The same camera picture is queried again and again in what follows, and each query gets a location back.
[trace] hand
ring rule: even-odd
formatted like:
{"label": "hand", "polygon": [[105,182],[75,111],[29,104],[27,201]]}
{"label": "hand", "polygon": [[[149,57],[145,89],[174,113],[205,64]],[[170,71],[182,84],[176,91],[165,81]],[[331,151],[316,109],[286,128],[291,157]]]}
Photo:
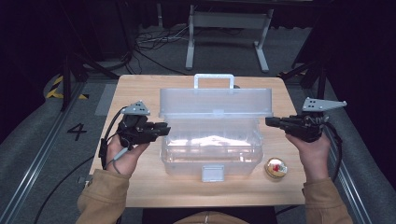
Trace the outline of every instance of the hand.
{"label": "hand", "polygon": [[[140,155],[148,148],[149,143],[136,146],[131,151],[127,151],[117,161],[116,167],[122,175],[131,175],[134,173],[134,169],[137,165],[137,160]],[[120,144],[120,137],[116,134],[111,138],[110,143],[107,146],[106,162],[113,160],[113,158],[123,149]],[[114,168],[114,162],[111,162],[107,168],[108,171],[117,173]]]}
{"label": "hand", "polygon": [[330,151],[330,140],[325,133],[315,142],[307,143],[290,134],[286,138],[293,143],[300,152],[306,181],[329,178],[327,160]]}

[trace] black controller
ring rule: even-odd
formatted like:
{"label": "black controller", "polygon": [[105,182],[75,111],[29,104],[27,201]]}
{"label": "black controller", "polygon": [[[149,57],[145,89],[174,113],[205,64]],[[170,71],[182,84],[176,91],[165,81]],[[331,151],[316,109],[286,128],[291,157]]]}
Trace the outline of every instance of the black controller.
{"label": "black controller", "polygon": [[289,116],[288,118],[265,118],[265,124],[280,128],[285,133],[311,143],[321,137],[323,127],[328,120],[328,117],[323,116],[323,111],[346,105],[346,102],[306,98],[301,115]]}
{"label": "black controller", "polygon": [[124,107],[112,120],[108,127],[106,137],[101,139],[99,158],[101,158],[102,167],[106,166],[108,133],[115,119],[120,114],[123,114],[123,117],[119,123],[116,134],[120,137],[121,145],[128,148],[128,150],[132,150],[135,145],[155,142],[157,137],[168,135],[171,130],[166,122],[148,122],[147,116],[150,113],[142,101]]}

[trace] box lid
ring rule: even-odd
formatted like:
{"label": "box lid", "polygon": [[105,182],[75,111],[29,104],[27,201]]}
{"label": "box lid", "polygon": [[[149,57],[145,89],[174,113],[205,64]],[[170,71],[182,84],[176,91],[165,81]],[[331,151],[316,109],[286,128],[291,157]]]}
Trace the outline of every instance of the box lid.
{"label": "box lid", "polygon": [[161,89],[160,118],[272,117],[271,89]]}

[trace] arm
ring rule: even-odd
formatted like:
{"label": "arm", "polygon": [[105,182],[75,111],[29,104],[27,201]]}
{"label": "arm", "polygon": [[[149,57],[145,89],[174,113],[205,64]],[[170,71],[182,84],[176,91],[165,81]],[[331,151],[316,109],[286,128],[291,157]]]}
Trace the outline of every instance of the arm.
{"label": "arm", "polygon": [[[111,162],[106,170],[95,170],[92,183],[85,188],[78,198],[81,212],[77,223],[116,223],[125,209],[129,178],[137,165],[140,155],[149,144],[143,144],[126,152],[116,161]],[[120,139],[115,135],[107,148],[106,160],[111,161],[122,150]]]}
{"label": "arm", "polygon": [[327,160],[330,140],[323,134],[318,141],[306,143],[286,134],[299,150],[304,183],[306,223],[352,223],[337,188],[329,178]]}

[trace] clear plastic storage box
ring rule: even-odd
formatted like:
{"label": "clear plastic storage box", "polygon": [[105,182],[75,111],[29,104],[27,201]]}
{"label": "clear plastic storage box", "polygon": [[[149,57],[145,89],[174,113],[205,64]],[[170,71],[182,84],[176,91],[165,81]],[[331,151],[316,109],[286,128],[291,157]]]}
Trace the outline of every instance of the clear plastic storage box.
{"label": "clear plastic storage box", "polygon": [[[199,89],[199,78],[230,79],[230,89]],[[170,133],[161,158],[169,175],[222,181],[262,161],[259,117],[273,116],[271,89],[232,89],[232,75],[196,75],[194,89],[161,89],[160,117]]]}

